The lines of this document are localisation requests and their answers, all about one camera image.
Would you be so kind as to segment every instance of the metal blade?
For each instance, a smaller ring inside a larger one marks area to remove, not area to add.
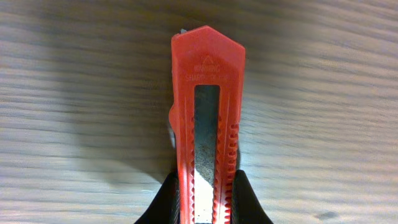
[[[195,223],[211,223],[220,87],[195,88]]]

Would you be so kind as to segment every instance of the warning triangle symbol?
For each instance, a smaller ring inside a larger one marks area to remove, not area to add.
[[[207,55],[203,61],[203,64],[204,65],[213,65],[214,61],[213,61],[213,59],[211,59],[210,55]]]

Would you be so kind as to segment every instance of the blade slot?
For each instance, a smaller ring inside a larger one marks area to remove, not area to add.
[[[218,85],[195,87],[195,223],[211,223],[218,128]]]

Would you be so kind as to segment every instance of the red plastic handle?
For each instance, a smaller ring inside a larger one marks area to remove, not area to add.
[[[195,223],[194,92],[196,85],[218,85],[218,132],[213,223],[229,223],[236,170],[245,49],[211,27],[172,38],[174,104],[169,120],[176,135],[180,220]]]

